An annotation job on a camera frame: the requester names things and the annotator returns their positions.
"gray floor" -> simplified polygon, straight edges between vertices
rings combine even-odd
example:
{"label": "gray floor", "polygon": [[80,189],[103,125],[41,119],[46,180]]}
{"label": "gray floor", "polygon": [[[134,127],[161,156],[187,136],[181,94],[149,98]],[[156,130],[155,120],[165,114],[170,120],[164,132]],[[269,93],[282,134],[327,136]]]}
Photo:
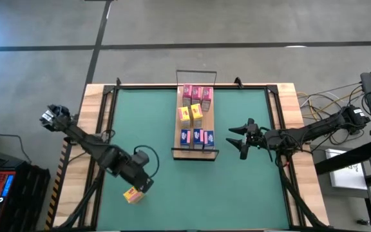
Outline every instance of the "gray floor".
{"label": "gray floor", "polygon": [[[0,46],[93,45],[103,9],[104,2],[2,0]],[[111,5],[102,43],[316,41],[371,41],[371,0],[120,0]],[[91,55],[92,51],[0,52],[0,132],[21,135],[33,163],[52,174],[63,135],[42,128],[38,119],[51,103],[78,110]],[[371,71],[371,46],[101,51],[93,82],[113,83],[117,77],[125,83],[176,82],[176,69],[214,70],[217,82],[237,76],[243,82],[294,82],[298,91],[313,93],[358,82],[361,72]],[[213,81],[212,76],[198,79]],[[344,96],[352,89],[333,94]],[[343,146],[354,148],[370,140],[366,133]],[[23,157],[15,139],[0,138],[0,150]],[[365,216],[364,202],[324,198],[333,226],[371,231],[354,223]]]}

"pink box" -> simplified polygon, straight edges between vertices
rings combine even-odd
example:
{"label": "pink box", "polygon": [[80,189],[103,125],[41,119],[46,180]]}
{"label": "pink box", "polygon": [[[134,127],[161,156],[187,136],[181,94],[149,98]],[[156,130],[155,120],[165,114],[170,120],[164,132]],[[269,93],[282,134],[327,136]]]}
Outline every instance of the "pink box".
{"label": "pink box", "polygon": [[201,109],[203,111],[209,111],[211,99],[213,99],[213,87],[204,87],[203,98],[201,103]]}
{"label": "pink box", "polygon": [[191,104],[201,104],[202,88],[201,86],[193,86],[193,94],[191,96]]}
{"label": "pink box", "polygon": [[190,84],[185,84],[183,88],[183,107],[191,106],[191,95],[193,92],[193,86]]}

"green table surface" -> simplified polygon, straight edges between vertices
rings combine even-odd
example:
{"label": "green table surface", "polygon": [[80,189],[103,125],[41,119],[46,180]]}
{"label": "green table surface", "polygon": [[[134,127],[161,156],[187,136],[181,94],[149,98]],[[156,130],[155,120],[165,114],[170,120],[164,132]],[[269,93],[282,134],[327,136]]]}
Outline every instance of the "green table surface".
{"label": "green table surface", "polygon": [[[120,90],[112,143],[131,152],[139,144],[153,147],[160,169],[146,196],[128,204],[131,186],[106,175],[97,230],[255,229],[289,227],[277,167],[265,150],[251,148],[247,160],[225,138],[252,117],[259,126],[271,122],[263,90],[214,90],[214,162],[173,160],[176,90]],[[152,151],[145,166],[157,166]]]}

